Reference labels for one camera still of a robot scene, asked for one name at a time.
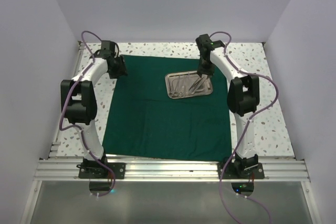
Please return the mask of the steel instrument tray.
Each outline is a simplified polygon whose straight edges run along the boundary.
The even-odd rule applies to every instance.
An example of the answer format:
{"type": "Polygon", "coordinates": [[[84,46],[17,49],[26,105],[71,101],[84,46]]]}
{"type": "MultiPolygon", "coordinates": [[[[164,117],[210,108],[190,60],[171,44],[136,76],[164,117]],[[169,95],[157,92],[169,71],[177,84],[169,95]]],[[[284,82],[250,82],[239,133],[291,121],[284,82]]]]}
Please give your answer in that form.
{"type": "Polygon", "coordinates": [[[184,99],[210,95],[213,85],[210,77],[196,71],[176,72],[165,76],[168,97],[171,99],[184,99]]]}

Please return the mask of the steel scissors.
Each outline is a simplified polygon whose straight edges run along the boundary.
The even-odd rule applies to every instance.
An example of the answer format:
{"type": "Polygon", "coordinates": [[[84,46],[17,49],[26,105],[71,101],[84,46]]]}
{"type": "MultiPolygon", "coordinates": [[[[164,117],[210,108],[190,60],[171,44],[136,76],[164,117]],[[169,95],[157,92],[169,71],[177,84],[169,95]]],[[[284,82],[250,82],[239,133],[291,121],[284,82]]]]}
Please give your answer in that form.
{"type": "Polygon", "coordinates": [[[173,93],[173,98],[181,98],[183,96],[182,93],[182,87],[184,84],[184,77],[183,76],[179,76],[179,79],[177,81],[174,93],[173,93]]]}
{"type": "Polygon", "coordinates": [[[180,76],[169,79],[169,96],[171,98],[175,98],[178,96],[179,94],[178,88],[180,86],[180,80],[181,80],[180,76]]]}

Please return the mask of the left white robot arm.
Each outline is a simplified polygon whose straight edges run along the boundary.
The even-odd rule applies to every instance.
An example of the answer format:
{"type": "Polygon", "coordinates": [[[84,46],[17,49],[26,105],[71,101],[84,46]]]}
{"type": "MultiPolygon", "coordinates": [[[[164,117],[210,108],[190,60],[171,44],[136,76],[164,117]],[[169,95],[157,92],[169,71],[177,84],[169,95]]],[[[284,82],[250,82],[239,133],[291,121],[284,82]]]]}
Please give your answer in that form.
{"type": "Polygon", "coordinates": [[[84,69],[60,84],[59,129],[65,131],[74,128],[79,132],[85,150],[84,159],[95,161],[90,171],[97,178],[104,178],[109,172],[109,165],[103,161],[105,151],[95,125],[98,105],[94,87],[104,74],[108,74],[110,79],[128,75],[124,57],[114,41],[103,40],[100,49],[92,53],[84,69]]]}

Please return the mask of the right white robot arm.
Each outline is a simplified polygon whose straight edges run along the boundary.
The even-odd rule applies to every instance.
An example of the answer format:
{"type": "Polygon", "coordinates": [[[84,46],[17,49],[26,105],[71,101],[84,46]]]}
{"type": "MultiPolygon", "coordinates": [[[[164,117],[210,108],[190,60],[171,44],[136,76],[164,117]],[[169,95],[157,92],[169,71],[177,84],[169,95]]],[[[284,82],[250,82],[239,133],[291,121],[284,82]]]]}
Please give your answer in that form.
{"type": "Polygon", "coordinates": [[[229,81],[227,105],[236,121],[237,145],[232,156],[219,166],[219,171],[228,176],[249,178],[258,169],[259,158],[255,149],[255,133],[252,119],[246,118],[257,111],[260,103],[259,78],[243,69],[227,56],[220,56],[219,49],[226,48],[220,40],[212,41],[208,34],[196,38],[199,50],[197,74],[211,78],[218,68],[229,81]]]}

